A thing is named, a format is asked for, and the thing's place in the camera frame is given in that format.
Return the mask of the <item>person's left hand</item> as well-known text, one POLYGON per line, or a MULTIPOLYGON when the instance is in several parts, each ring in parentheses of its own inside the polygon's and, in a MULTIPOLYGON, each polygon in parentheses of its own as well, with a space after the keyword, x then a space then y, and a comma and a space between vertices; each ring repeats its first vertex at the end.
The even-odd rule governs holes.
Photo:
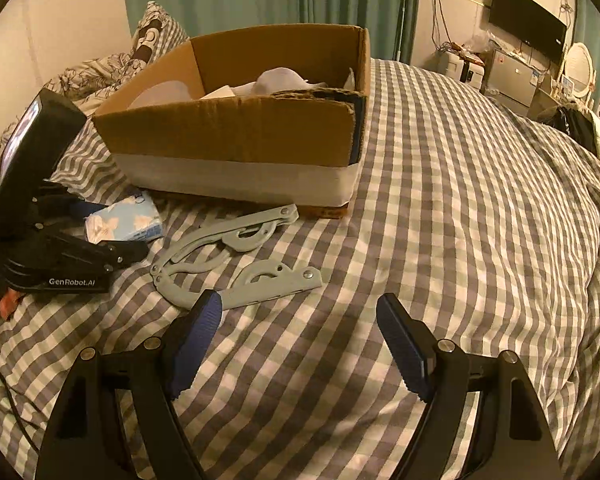
POLYGON ((17 292, 11 288, 0 296, 0 315, 3 320, 7 320, 15 312, 23 296, 23 292, 17 292))

